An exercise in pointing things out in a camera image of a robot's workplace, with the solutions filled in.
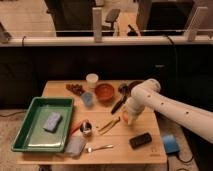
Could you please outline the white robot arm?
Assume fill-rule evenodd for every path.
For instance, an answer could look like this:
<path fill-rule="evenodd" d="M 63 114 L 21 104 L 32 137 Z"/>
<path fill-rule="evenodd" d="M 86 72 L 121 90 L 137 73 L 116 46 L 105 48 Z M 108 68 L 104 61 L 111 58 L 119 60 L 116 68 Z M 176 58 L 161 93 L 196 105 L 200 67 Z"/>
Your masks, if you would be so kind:
<path fill-rule="evenodd" d="M 161 85 L 148 79 L 134 86 L 125 103 L 129 125 L 146 107 L 153 109 L 213 144 L 213 112 L 160 95 Z"/>

